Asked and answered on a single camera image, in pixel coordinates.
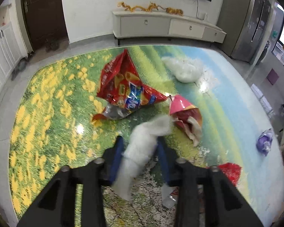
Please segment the red clear plastic wrapper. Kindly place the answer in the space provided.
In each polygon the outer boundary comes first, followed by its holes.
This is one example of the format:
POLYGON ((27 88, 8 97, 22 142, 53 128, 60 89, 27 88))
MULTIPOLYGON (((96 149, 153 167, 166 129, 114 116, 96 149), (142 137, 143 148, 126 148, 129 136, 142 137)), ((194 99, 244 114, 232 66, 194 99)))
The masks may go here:
MULTIPOLYGON (((235 163, 225 163, 218 165, 219 169, 227 176, 227 178, 232 182, 234 186, 237 186, 237 183, 241 176, 241 167, 235 163)), ((170 187, 168 184, 164 183, 161 187, 161 197, 162 205, 166 208, 172 208, 177 204, 179 197, 179 188, 170 187)))

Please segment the purple plastic bag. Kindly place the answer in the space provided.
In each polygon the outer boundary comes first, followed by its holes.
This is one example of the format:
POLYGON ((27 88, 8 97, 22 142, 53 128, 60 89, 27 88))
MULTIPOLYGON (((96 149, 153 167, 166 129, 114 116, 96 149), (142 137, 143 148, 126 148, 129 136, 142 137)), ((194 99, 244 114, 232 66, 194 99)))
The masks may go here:
POLYGON ((267 129, 266 131, 262 132, 259 138, 257 139, 256 143, 257 150, 260 153, 267 156, 271 150, 272 141, 273 141, 273 130, 267 129))

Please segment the pink red wrapper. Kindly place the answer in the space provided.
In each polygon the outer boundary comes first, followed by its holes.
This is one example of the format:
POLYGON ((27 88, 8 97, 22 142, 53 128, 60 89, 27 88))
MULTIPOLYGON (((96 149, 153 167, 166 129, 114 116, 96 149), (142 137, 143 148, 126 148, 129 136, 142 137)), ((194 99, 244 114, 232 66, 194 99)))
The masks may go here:
POLYGON ((169 115, 197 147, 202 138, 203 118, 198 107, 181 95, 169 96, 169 115))

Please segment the white tissue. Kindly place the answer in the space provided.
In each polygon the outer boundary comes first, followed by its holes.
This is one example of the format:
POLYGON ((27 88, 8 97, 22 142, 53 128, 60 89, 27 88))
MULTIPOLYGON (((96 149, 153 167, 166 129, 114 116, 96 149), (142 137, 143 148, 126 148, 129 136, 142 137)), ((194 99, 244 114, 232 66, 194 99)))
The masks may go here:
POLYGON ((154 155, 157 138, 171 133, 172 118, 158 115, 148 122, 136 126, 129 138, 116 180, 112 185, 114 192, 126 201, 131 200, 131 187, 145 165, 154 155))

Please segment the red chip snack bag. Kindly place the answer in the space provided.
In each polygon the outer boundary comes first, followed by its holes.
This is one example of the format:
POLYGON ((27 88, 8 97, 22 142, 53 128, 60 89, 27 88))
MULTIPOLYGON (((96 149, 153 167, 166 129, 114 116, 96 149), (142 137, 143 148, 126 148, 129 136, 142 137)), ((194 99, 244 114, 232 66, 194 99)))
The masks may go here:
POLYGON ((105 64, 97 97, 108 104, 92 120, 120 120, 141 107, 167 100, 167 96, 142 82, 127 49, 105 64))

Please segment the clear white plastic bag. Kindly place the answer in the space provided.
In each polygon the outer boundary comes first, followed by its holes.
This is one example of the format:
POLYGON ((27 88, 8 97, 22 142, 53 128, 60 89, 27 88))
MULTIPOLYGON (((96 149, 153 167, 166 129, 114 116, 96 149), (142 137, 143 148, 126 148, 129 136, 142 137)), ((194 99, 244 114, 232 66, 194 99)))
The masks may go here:
POLYGON ((203 62, 199 58, 162 57, 162 62, 175 78, 182 83, 196 82, 203 73, 203 62))

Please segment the purple square stool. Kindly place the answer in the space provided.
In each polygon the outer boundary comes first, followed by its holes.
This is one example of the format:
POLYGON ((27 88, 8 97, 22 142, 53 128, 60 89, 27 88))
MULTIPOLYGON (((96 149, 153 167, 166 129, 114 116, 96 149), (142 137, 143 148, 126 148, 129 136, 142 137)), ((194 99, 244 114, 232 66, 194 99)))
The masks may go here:
POLYGON ((266 77, 266 79, 270 82, 271 85, 274 85, 277 82, 278 78, 279 76, 274 69, 271 69, 266 77))

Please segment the grey slippers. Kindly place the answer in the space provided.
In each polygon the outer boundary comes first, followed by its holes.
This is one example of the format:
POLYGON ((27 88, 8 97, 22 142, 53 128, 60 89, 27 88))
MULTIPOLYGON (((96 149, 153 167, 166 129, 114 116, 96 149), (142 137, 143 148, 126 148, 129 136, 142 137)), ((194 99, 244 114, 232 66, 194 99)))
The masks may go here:
POLYGON ((13 81, 20 72, 23 72, 27 67, 27 58, 22 58, 12 72, 11 81, 13 81))

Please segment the brown shoes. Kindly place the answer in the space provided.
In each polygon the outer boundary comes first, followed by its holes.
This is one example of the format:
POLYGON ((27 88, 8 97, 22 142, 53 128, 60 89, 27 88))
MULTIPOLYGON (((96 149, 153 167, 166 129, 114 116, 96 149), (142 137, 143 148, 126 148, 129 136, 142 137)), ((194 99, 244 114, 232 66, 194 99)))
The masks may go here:
POLYGON ((59 40, 56 38, 47 38, 45 41, 45 51, 56 51, 59 49, 59 40))

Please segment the white shoe cabinet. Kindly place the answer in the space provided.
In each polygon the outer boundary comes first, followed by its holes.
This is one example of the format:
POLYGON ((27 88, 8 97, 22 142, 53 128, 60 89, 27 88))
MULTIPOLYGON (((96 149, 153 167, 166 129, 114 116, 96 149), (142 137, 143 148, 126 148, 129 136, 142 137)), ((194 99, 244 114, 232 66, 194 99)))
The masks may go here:
POLYGON ((14 68, 25 54, 20 50, 20 40, 13 28, 15 20, 11 17, 12 3, 0 6, 0 92, 14 68))

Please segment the grey steel refrigerator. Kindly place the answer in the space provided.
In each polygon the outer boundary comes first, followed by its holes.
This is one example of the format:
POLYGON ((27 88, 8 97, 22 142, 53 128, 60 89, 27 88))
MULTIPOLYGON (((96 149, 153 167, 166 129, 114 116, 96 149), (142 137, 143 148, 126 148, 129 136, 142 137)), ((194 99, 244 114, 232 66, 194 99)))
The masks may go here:
POLYGON ((232 59, 250 63, 263 39, 270 13, 269 0, 223 0, 217 26, 226 36, 219 48, 232 59))

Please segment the white low tv cabinet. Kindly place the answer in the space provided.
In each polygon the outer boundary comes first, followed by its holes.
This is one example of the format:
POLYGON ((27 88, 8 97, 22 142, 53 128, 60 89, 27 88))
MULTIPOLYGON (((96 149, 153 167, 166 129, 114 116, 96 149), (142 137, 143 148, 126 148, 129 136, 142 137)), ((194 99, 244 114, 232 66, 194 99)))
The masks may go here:
POLYGON ((222 44, 227 35, 216 25, 193 17, 142 11, 113 11, 112 15, 117 39, 176 37, 222 44))

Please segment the dark brown entrance door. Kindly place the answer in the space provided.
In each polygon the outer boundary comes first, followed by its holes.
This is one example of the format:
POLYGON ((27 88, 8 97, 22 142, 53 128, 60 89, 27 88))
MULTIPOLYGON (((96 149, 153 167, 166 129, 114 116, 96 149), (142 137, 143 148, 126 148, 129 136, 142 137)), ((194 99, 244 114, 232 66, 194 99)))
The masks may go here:
POLYGON ((47 38, 68 37, 62 0, 21 0, 24 21, 32 49, 45 48, 47 38))

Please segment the golden tiger ornament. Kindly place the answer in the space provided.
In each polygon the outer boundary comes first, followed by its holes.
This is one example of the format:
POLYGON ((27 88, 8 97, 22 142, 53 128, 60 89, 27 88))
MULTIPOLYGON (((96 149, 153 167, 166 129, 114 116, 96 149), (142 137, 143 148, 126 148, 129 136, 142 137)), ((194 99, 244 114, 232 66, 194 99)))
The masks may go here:
POLYGON ((183 10, 181 10, 181 9, 176 9, 176 8, 168 7, 168 8, 165 9, 165 11, 166 11, 166 13, 168 13, 168 14, 180 15, 180 16, 183 16, 183 15, 184 15, 183 10))

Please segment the golden dragon ornament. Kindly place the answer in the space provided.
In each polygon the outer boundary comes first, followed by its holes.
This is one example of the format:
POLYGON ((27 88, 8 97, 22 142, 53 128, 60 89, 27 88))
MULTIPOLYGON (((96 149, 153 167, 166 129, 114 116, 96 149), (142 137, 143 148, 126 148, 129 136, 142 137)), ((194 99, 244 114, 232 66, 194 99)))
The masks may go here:
POLYGON ((156 3, 150 2, 148 7, 143 7, 140 5, 135 5, 135 6, 130 6, 126 4, 125 2, 118 2, 117 3, 118 7, 123 7, 125 11, 130 11, 130 12, 135 12, 137 9, 143 12, 152 12, 153 10, 159 10, 161 8, 160 5, 156 5, 156 3))

